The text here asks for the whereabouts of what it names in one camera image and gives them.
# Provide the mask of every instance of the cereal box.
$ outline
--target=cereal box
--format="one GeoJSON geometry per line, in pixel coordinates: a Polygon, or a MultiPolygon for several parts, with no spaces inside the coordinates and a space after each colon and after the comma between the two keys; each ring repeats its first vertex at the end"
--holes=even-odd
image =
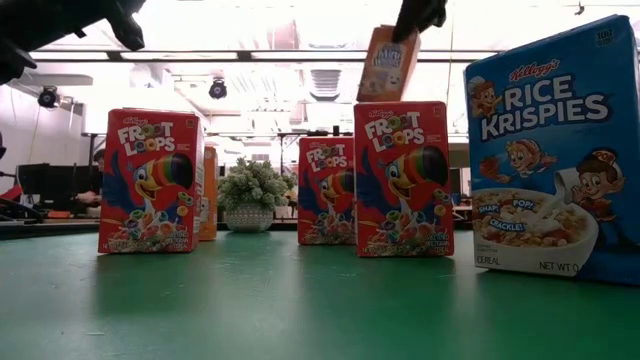
{"type": "Polygon", "coordinates": [[[418,60],[420,36],[416,31],[400,44],[391,42],[393,26],[375,28],[371,35],[357,100],[400,101],[418,60]]]}
{"type": "Polygon", "coordinates": [[[443,103],[355,106],[358,255],[453,254],[448,159],[443,103]]]}
{"type": "Polygon", "coordinates": [[[355,244],[353,137],[300,139],[298,242],[355,244]]]}
{"type": "Polygon", "coordinates": [[[640,283],[637,72],[626,16],[467,67],[477,266],[640,283]]]}
{"type": "Polygon", "coordinates": [[[200,241],[218,233],[218,154],[213,146],[204,148],[204,196],[200,207],[200,241]]]}
{"type": "Polygon", "coordinates": [[[195,249],[203,157],[204,134],[193,114],[110,111],[98,251],[195,249]]]}

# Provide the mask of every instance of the green tabletop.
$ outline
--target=green tabletop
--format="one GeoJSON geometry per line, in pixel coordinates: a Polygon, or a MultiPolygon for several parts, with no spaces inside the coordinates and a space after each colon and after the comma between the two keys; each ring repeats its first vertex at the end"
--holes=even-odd
{"type": "Polygon", "coordinates": [[[359,259],[294,232],[192,254],[104,255],[97,235],[0,242],[0,359],[638,359],[640,290],[359,259]]]}

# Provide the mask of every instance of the ceiling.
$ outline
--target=ceiling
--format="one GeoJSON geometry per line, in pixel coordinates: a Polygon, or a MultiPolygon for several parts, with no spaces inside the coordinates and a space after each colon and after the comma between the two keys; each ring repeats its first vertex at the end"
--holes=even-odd
{"type": "MultiPolygon", "coordinates": [[[[46,53],[33,53],[36,60],[47,62],[39,63],[36,71],[17,82],[43,74],[91,77],[92,86],[50,85],[59,85],[61,93],[93,108],[96,123],[106,122],[104,114],[110,107],[144,98],[148,107],[197,110],[207,117],[209,130],[214,132],[295,132],[333,125],[350,131],[361,63],[221,63],[219,59],[207,62],[207,56],[212,55],[206,52],[271,51],[280,52],[282,58],[288,54],[283,51],[366,50],[371,29],[394,23],[400,2],[150,0],[135,16],[143,28],[146,48],[126,55],[130,62],[68,62],[83,56],[94,59],[96,54],[106,57],[103,51],[126,51],[103,21],[85,29],[87,37],[83,39],[68,36],[41,49],[46,53]],[[144,60],[153,64],[141,65],[144,60]],[[136,78],[145,76],[153,79],[156,89],[130,90],[136,87],[136,78]],[[209,97],[214,77],[224,78],[226,98],[209,97]],[[326,98],[335,101],[322,101],[326,98]]],[[[466,58],[482,58],[490,53],[478,51],[510,49],[611,14],[628,15],[640,33],[640,0],[581,4],[584,10],[576,15],[581,11],[577,0],[449,0],[446,24],[422,35],[420,56],[448,60],[465,54],[466,58]]],[[[314,58],[317,54],[305,52],[304,56],[314,58]]],[[[420,63],[407,90],[407,100],[445,101],[450,133],[467,132],[465,66],[453,61],[420,63]]]]}

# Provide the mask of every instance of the toucan cartoon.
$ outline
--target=toucan cartoon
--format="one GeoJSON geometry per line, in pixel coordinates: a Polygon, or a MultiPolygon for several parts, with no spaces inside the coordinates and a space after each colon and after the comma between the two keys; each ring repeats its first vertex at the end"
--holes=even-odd
{"type": "Polygon", "coordinates": [[[447,159],[435,146],[425,146],[402,154],[385,167],[387,186],[400,200],[401,212],[411,214],[407,200],[411,199],[411,189],[421,183],[433,181],[442,186],[449,178],[447,159]]]}
{"type": "Polygon", "coordinates": [[[329,213],[333,214],[336,199],[344,194],[353,194],[353,170],[347,169],[331,174],[319,182],[320,198],[327,203],[329,213]]]}
{"type": "MultiPolygon", "coordinates": [[[[112,173],[104,173],[102,198],[109,206],[120,208],[127,214],[133,210],[154,213],[152,202],[156,200],[157,192],[161,188],[178,185],[188,189],[193,183],[193,164],[184,154],[163,156],[135,169],[130,167],[133,171],[135,191],[144,199],[144,204],[140,205],[133,201],[129,183],[120,171],[117,151],[111,156],[107,169],[111,169],[112,173]]],[[[175,201],[164,210],[169,221],[180,221],[177,215],[178,206],[178,201],[175,201]]]]}

